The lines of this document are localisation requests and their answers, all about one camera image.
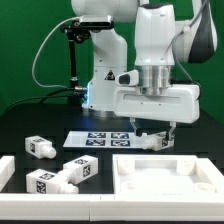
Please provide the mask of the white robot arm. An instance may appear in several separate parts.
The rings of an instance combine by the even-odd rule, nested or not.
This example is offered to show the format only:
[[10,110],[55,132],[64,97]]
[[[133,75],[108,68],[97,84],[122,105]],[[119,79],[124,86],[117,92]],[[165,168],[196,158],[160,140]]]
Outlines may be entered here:
[[170,3],[150,0],[71,0],[80,40],[93,42],[93,77],[85,112],[193,123],[201,88],[171,80],[175,65],[203,63],[217,48],[209,0],[192,0],[194,16],[177,21]]

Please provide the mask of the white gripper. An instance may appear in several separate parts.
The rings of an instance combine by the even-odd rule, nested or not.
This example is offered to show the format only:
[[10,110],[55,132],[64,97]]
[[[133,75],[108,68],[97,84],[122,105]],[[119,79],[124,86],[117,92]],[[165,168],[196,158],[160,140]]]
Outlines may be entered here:
[[143,95],[137,87],[117,87],[114,92],[113,110],[117,116],[130,117],[134,134],[142,136],[142,128],[135,118],[168,121],[167,140],[172,140],[176,122],[193,123],[200,115],[199,87],[173,85],[162,95]]

